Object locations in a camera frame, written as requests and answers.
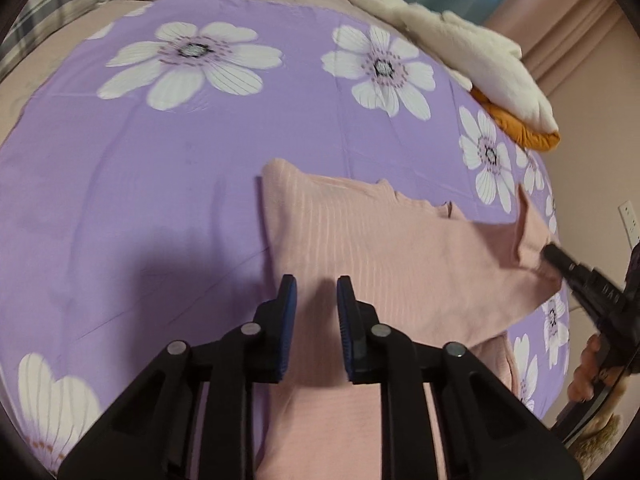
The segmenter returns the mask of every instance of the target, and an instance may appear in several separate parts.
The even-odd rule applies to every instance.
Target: ribbed fabric
[[[504,331],[561,285],[541,262],[552,235],[525,192],[515,224],[487,225],[451,204],[408,199],[386,181],[309,176],[284,160],[263,169],[262,186],[274,275],[295,275],[298,311],[289,370],[271,391],[259,480],[380,476],[380,388],[347,381],[335,301],[341,275],[381,322],[417,342],[474,347],[518,393]],[[437,433],[434,440],[442,466]]]

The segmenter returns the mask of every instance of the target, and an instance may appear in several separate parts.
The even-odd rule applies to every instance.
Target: metal screw
[[[171,355],[180,355],[187,349],[187,343],[184,341],[172,341],[167,345],[166,351]]]
[[[251,322],[242,325],[240,330],[244,335],[256,335],[260,330],[262,330],[262,327],[257,323]]]
[[[444,347],[447,354],[453,355],[453,357],[462,357],[466,353],[466,347],[460,343],[447,343]]]
[[[377,324],[371,327],[371,333],[377,337],[386,337],[391,334],[391,328],[388,325]]]

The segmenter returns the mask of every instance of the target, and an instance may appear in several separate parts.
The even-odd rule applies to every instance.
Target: plaid pillow
[[[51,34],[108,0],[29,0],[0,44],[0,81]]]

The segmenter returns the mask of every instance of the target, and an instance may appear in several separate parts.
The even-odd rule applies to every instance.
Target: floral bedsheet
[[[272,297],[258,176],[274,157],[485,222],[513,221],[523,182],[556,230],[538,155],[405,40],[314,7],[142,7],[75,49],[0,150],[1,376],[50,470],[164,345],[219,338]],[[510,329],[537,416],[567,325],[563,292]]]

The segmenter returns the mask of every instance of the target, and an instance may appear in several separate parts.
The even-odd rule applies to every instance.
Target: wall outlet
[[[634,207],[631,205],[631,200],[623,203],[618,210],[620,211],[620,216],[622,216],[622,223],[625,225],[629,245],[633,249],[640,243],[640,226],[638,226],[638,219],[636,218]]]

